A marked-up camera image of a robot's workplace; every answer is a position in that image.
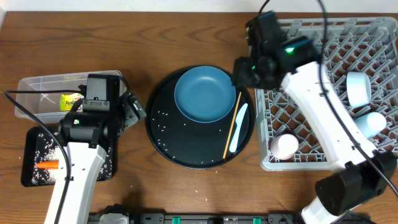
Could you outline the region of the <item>dark blue plate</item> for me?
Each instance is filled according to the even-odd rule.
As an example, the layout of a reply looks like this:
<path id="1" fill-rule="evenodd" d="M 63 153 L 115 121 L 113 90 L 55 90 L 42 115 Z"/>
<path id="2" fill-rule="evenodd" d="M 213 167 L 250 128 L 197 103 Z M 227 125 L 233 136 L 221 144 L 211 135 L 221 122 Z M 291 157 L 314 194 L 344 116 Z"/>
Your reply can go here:
<path id="1" fill-rule="evenodd" d="M 188 119 L 212 123 L 224 118 L 236 101 L 236 89 L 230 76 L 211 66 L 193 67 L 178 79 L 174 100 Z"/>

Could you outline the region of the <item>pink cup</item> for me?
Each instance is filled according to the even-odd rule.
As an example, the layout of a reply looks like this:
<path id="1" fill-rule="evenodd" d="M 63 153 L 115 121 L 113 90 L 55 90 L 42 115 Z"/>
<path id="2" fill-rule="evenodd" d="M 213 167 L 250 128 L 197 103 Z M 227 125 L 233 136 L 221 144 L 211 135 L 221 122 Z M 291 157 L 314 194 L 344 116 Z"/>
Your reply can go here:
<path id="1" fill-rule="evenodd" d="M 290 159 L 299 148 L 298 139 L 292 134 L 277 136 L 271 141 L 271 153 L 280 160 Z"/>

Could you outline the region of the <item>light blue bowl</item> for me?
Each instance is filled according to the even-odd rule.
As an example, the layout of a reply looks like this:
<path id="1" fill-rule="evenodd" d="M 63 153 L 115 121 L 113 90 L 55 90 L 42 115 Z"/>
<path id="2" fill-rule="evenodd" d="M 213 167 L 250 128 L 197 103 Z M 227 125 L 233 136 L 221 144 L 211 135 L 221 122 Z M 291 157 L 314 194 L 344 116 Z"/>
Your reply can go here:
<path id="1" fill-rule="evenodd" d="M 371 84 L 369 77 L 361 72 L 348 72 L 346 91 L 351 107 L 359 108 L 371 101 Z"/>

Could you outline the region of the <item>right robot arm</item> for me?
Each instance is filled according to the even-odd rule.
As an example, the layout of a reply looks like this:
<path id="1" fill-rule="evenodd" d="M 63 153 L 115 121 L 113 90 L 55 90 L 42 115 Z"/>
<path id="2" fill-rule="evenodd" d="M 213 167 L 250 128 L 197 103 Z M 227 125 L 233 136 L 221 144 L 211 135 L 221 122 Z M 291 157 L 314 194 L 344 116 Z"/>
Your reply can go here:
<path id="1" fill-rule="evenodd" d="M 336 223 L 391 187 L 395 155 L 378 152 L 358 129 L 330 83 L 322 50 L 308 37 L 289 39 L 273 11 L 251 19 L 246 31 L 250 55 L 234 62 L 233 84 L 283 89 L 315 133 L 332 171 L 315 184 L 317 195 L 301 211 L 302 221 Z"/>

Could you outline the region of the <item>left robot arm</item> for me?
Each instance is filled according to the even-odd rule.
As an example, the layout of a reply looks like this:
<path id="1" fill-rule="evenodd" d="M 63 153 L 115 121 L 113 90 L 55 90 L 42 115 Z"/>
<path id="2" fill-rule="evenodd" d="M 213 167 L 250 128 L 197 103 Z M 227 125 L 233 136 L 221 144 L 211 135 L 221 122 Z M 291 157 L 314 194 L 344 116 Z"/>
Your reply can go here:
<path id="1" fill-rule="evenodd" d="M 46 223 L 86 223 L 96 181 L 119 136 L 146 117 L 141 103 L 120 75 L 88 75 L 81 112 L 60 120 L 62 153 Z"/>

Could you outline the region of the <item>wooden chopstick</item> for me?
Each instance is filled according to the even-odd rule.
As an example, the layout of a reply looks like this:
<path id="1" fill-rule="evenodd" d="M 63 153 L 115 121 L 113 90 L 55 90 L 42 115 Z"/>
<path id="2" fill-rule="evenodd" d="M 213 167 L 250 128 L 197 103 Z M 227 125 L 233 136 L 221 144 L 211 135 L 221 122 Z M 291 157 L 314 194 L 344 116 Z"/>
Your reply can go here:
<path id="1" fill-rule="evenodd" d="M 235 123 L 236 114 L 237 114 L 237 111 L 238 111 L 238 106 L 239 106 L 240 99 L 241 99 L 241 92 L 239 92 L 238 99 L 236 100 L 236 104 L 235 104 L 235 107 L 234 107 L 233 118 L 231 120 L 231 125 L 230 125 L 230 129 L 229 129 L 229 133 L 228 133 L 228 138 L 227 138 L 226 145 L 225 145 L 225 148 L 224 148 L 223 159 L 226 159 L 226 154 L 227 154 L 227 151 L 228 151 L 228 148 L 229 148 L 229 143 L 230 143 L 230 140 L 231 140 L 231 135 L 232 135 L 232 132 L 233 132 L 233 127 L 234 127 L 234 123 Z"/>

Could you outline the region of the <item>white plastic knife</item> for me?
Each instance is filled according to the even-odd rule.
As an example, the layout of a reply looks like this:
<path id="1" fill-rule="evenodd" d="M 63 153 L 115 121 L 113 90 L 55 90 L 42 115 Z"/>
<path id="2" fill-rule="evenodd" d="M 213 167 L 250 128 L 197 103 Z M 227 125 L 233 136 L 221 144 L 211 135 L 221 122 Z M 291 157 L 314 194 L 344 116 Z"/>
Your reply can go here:
<path id="1" fill-rule="evenodd" d="M 243 123 L 244 116 L 246 114 L 248 104 L 245 103 L 242 105 L 240 110 L 238 111 L 238 114 L 236 115 L 235 123 L 236 123 L 236 129 L 233 134 L 233 138 L 231 140 L 231 144 L 229 145 L 229 152 L 235 153 L 238 147 L 238 139 L 239 139 L 239 133 L 241 129 L 241 125 Z"/>

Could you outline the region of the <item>yellow foil snack wrapper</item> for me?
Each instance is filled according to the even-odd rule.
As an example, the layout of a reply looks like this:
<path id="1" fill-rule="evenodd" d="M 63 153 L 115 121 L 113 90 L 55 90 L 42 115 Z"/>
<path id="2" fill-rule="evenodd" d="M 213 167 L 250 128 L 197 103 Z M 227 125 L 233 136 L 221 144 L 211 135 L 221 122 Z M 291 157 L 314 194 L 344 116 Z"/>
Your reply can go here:
<path id="1" fill-rule="evenodd" d="M 82 99 L 83 95 L 79 94 L 79 93 L 72 93 L 72 94 L 61 94 L 60 95 L 60 111 L 70 111 L 72 109 L 72 106 L 74 105 L 74 103 L 79 100 Z"/>

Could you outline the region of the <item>orange carrot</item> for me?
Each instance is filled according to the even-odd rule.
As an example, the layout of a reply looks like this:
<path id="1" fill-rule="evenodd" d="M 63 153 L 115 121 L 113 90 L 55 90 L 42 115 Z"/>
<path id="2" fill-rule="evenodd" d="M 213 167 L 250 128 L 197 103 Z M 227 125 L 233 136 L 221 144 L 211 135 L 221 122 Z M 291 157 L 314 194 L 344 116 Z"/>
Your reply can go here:
<path id="1" fill-rule="evenodd" d="M 59 161 L 43 161 L 36 164 L 36 168 L 38 169 L 58 169 Z"/>

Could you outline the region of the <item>light blue cup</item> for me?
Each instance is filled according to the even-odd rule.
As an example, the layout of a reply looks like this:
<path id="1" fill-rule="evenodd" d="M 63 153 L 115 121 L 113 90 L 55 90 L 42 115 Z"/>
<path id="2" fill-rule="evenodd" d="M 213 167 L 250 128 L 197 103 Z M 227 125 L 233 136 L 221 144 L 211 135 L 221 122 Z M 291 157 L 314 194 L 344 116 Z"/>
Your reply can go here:
<path id="1" fill-rule="evenodd" d="M 386 118 L 377 112 L 371 112 L 354 120 L 359 130 L 366 138 L 372 138 L 387 125 Z"/>

